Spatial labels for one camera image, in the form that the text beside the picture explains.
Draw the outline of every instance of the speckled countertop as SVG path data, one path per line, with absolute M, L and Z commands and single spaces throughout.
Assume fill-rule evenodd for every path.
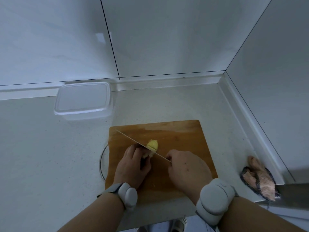
M 55 97 L 0 101 L 0 227 L 56 231 L 103 191 L 98 166 L 110 126 L 198 119 L 218 176 L 252 201 L 239 179 L 253 149 L 217 84 L 112 93 L 107 119 L 65 121 Z M 181 198 L 137 207 L 119 230 L 193 215 Z

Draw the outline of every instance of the clear plastic container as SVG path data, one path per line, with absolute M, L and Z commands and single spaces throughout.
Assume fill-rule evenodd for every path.
M 54 113 L 66 120 L 84 120 L 111 115 L 113 101 L 107 82 L 67 84 L 59 88 Z

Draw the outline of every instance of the knife blade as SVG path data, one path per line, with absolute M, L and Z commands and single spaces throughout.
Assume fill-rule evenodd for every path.
M 161 158 L 169 161 L 167 158 L 159 155 L 157 152 L 154 152 L 153 150 L 149 149 L 148 147 L 144 146 L 143 144 L 139 143 L 138 141 L 134 140 L 133 138 L 130 138 L 129 136 L 125 135 L 124 133 L 120 132 L 119 130 L 116 129 L 117 132 L 121 133 L 122 135 L 126 136 L 127 138 L 131 139 L 132 141 L 136 142 L 137 144 L 140 144 L 141 146 L 143 146 L 144 148 L 150 150 L 151 152 L 155 153 L 156 155 L 160 156 Z

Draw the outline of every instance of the cutting board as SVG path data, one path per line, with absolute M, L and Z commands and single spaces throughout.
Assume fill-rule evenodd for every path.
M 157 153 L 161 156 L 166 156 L 171 149 L 191 151 L 207 163 L 213 178 L 218 177 L 198 120 L 113 126 L 109 129 L 109 164 L 105 182 L 106 189 L 113 184 L 117 165 L 124 152 L 130 145 L 135 144 L 132 140 L 117 132 L 116 129 L 143 145 L 146 145 L 151 139 L 157 140 L 159 143 Z M 160 156 L 153 156 L 151 159 L 151 171 L 137 190 L 138 204 L 159 202 L 184 196 L 168 178 L 169 164 Z

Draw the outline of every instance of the white wall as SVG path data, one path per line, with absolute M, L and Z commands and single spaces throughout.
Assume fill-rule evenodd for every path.
M 309 182 L 309 0 L 272 0 L 227 69 L 296 182 Z
M 0 0 L 0 85 L 118 77 L 100 0 Z
M 270 0 L 102 0 L 121 77 L 226 70 Z

